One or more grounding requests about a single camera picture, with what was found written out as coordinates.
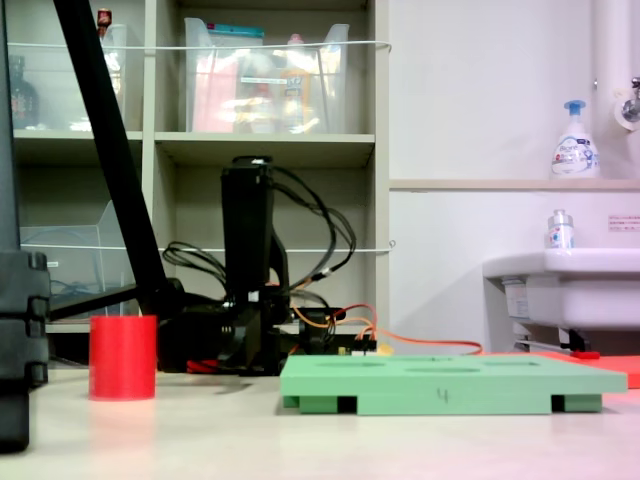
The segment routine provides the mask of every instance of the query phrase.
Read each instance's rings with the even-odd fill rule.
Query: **blue pump cap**
[[[564,104],[564,108],[569,110],[569,115],[580,115],[580,110],[586,106],[587,104],[582,100],[571,100]]]

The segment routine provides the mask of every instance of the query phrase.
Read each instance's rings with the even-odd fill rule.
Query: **shelf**
[[[298,333],[297,324],[281,325],[280,330],[290,335],[296,335]],[[338,325],[336,327],[336,334],[338,335],[357,335],[362,331],[364,325]],[[49,323],[46,325],[47,333],[89,333],[91,329],[89,320],[62,320],[56,323]]]
[[[337,335],[357,335],[359,334],[362,329],[365,327],[364,324],[362,325],[337,325],[336,326],[336,334]],[[278,328],[280,328],[281,332],[284,333],[288,333],[290,335],[297,335],[299,330],[298,324],[296,323],[290,323],[287,325],[280,325]]]
[[[15,130],[14,144],[19,166],[98,166],[92,132],[67,130]],[[137,166],[142,163],[142,132],[128,132],[129,146]]]
[[[233,10],[360,11],[368,0],[178,0],[182,7]]]
[[[59,320],[45,325],[47,333],[89,333],[90,330],[91,325],[89,325],[88,318]]]
[[[374,135],[158,132],[156,143],[178,165],[228,166],[234,157],[270,155],[291,168],[364,168]]]
[[[431,180],[396,179],[389,182],[391,191],[640,191],[640,180],[571,179],[571,180]]]

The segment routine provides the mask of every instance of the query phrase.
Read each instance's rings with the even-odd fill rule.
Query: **faucet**
[[[622,116],[627,122],[636,123],[640,121],[640,77],[633,77],[631,86],[635,91],[635,98],[624,102]]]

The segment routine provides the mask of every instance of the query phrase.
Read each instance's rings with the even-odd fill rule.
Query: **plastic storage box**
[[[186,130],[220,133],[347,133],[349,25],[334,25],[322,47],[219,49],[202,20],[185,19]]]
[[[131,265],[111,202],[97,225],[22,227],[20,239],[23,249],[33,249],[47,256],[52,306],[133,283]],[[79,318],[137,312],[135,302],[126,302]]]
[[[112,25],[103,39],[105,60],[127,130],[140,130],[142,126],[143,52],[118,47],[138,43],[126,25]],[[15,128],[91,130],[66,49],[9,46],[9,55],[10,63],[18,65],[10,75]],[[25,115],[25,108],[33,111]],[[16,110],[21,117],[18,121]]]

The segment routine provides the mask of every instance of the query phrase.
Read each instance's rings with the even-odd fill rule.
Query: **white sink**
[[[483,274],[525,283],[528,315],[519,321],[640,329],[640,249],[549,249],[487,261]]]

